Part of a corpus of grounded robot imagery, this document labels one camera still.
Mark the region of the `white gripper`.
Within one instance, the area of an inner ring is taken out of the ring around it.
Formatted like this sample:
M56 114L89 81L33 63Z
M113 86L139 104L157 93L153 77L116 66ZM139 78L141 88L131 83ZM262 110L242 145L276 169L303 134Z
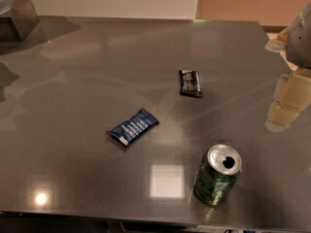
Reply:
M265 127L271 132L287 129L311 104L311 3L289 28L279 32L264 48L280 52L285 47L287 60L302 68L290 75L282 74L276 84L265 122Z

